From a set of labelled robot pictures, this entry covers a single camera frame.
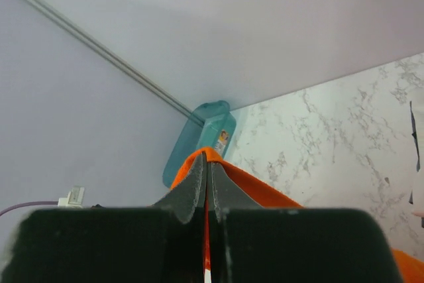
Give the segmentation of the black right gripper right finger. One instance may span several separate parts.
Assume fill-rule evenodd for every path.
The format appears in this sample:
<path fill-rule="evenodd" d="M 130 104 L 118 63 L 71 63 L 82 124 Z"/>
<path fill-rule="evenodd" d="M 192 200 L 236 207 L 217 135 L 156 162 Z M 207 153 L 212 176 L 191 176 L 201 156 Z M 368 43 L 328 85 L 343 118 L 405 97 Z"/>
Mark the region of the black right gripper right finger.
<path fill-rule="evenodd" d="M 217 222 L 222 222 L 224 213 L 232 209 L 262 209 L 216 162 L 207 164 L 207 197 L 209 213 Z"/>

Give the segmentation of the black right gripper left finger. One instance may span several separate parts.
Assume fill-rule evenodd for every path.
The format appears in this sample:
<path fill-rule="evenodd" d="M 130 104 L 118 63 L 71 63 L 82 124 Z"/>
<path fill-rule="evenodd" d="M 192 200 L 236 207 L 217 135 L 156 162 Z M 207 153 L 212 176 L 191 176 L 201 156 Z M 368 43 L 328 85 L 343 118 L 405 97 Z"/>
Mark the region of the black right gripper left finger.
<path fill-rule="evenodd" d="M 196 210 L 202 210 L 205 205 L 207 184 L 206 154 L 198 154 L 185 178 L 153 207 L 171 211 L 181 224 L 188 224 L 193 219 Z"/>

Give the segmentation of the orange t shirt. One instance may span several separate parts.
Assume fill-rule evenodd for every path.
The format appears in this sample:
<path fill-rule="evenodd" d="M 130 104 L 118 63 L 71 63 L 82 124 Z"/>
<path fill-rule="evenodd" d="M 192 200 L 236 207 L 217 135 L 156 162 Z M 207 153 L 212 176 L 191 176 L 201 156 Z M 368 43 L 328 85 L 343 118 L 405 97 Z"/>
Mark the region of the orange t shirt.
<path fill-rule="evenodd" d="M 184 163 L 178 170 L 172 185 L 170 186 L 171 189 L 174 189 L 185 179 L 194 163 L 196 156 L 202 152 L 206 154 L 206 159 L 208 162 L 221 164 L 229 178 L 261 206 L 267 208 L 302 207 L 302 205 L 296 201 L 292 200 L 268 184 L 260 181 L 258 178 L 223 160 L 219 153 L 211 147 L 200 148 L 185 159 Z M 397 267 L 401 272 L 401 276 L 404 282 L 423 282 L 422 261 L 397 249 L 392 249 L 392 254 L 395 258 Z"/>

